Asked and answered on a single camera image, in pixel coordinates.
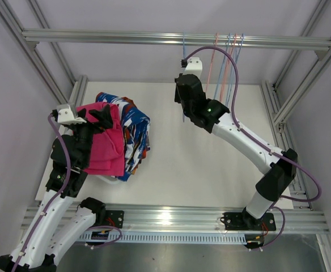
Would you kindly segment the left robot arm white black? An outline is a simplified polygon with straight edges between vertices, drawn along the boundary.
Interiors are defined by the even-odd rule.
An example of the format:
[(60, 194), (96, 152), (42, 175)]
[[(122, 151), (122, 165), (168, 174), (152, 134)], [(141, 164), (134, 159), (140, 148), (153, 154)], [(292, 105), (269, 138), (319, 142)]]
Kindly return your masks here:
[(0, 256), (2, 271), (56, 271), (80, 235), (106, 221), (105, 204), (88, 197), (61, 230), (57, 227), (82, 188), (90, 166), (93, 137), (113, 128), (110, 105), (77, 110), (59, 105), (48, 116), (57, 137), (52, 144), (52, 171), (43, 200), (18, 246)]

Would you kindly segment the pink trousers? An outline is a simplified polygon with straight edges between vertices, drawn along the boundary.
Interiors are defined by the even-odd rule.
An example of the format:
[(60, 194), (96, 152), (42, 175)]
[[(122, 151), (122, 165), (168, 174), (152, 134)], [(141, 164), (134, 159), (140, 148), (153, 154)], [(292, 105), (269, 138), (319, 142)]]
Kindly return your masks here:
[(107, 105), (110, 106), (113, 127), (93, 136), (90, 165), (84, 171), (89, 175), (122, 176), (125, 171), (125, 144), (118, 106), (101, 101), (77, 107), (77, 110), (85, 109), (86, 119), (94, 123), (96, 118), (89, 111), (99, 111)]

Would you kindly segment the blue white patterned trousers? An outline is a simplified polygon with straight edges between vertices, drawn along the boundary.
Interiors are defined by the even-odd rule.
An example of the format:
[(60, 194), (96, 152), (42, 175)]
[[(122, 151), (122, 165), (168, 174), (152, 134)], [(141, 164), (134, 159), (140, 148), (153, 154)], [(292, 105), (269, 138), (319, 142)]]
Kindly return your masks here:
[(149, 130), (151, 119), (137, 108), (134, 101), (128, 97), (118, 97), (101, 92), (96, 97), (96, 102), (106, 102), (118, 106), (120, 124), (124, 135), (124, 174), (116, 179), (126, 182), (136, 173), (142, 160), (150, 151)]

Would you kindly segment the orange patterned trousers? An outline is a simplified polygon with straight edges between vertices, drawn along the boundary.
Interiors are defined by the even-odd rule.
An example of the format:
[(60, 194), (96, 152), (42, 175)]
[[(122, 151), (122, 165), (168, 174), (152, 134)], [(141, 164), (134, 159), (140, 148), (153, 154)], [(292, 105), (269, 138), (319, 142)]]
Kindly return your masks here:
[(126, 179), (134, 175), (141, 161), (150, 151), (149, 130), (151, 119), (140, 111), (134, 101), (122, 97), (126, 102), (123, 108), (122, 120), (124, 122), (125, 139), (125, 173)]

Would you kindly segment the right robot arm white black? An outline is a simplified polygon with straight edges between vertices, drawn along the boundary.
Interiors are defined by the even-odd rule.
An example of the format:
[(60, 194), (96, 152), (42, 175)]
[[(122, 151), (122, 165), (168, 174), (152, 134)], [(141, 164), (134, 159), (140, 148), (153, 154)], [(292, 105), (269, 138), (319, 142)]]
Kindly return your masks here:
[(262, 173), (255, 194), (241, 212), (241, 222), (231, 226), (257, 230), (267, 210), (295, 178), (297, 153), (291, 148), (283, 151), (270, 145), (235, 121), (225, 105), (206, 97), (197, 76), (180, 74), (175, 84), (175, 102), (181, 104), (185, 116), (199, 128), (231, 144)]

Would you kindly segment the pink hanger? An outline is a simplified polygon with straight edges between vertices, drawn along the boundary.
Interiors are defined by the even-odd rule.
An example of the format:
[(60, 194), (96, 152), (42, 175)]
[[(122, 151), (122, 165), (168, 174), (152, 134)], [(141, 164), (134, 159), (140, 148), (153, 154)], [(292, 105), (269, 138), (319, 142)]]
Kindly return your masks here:
[[(227, 44), (227, 53), (232, 56), (234, 49), (235, 49), (235, 43), (237, 39), (237, 34), (234, 35), (233, 43), (232, 45)], [(224, 98), (224, 93), (226, 90), (226, 81), (228, 78), (228, 71), (230, 69), (230, 60), (227, 59), (225, 61), (225, 66), (224, 66), (224, 73), (223, 73), (223, 78), (222, 78), (222, 85), (221, 85), (221, 91), (220, 91), (220, 96), (219, 96), (219, 101), (222, 102)]]
[[(215, 34), (215, 41), (213, 43), (214, 47), (217, 47), (218, 45), (218, 39), (219, 39), (219, 32), (217, 32)], [(215, 56), (215, 50), (213, 50), (212, 54), (211, 54), (211, 60), (210, 60), (210, 67), (209, 67), (209, 72), (208, 72), (208, 76), (207, 76), (207, 82), (206, 82), (206, 92), (209, 89), (209, 84), (210, 84), (210, 78), (211, 78), (211, 73), (212, 73), (212, 69), (213, 69), (213, 63), (214, 63), (214, 56)]]

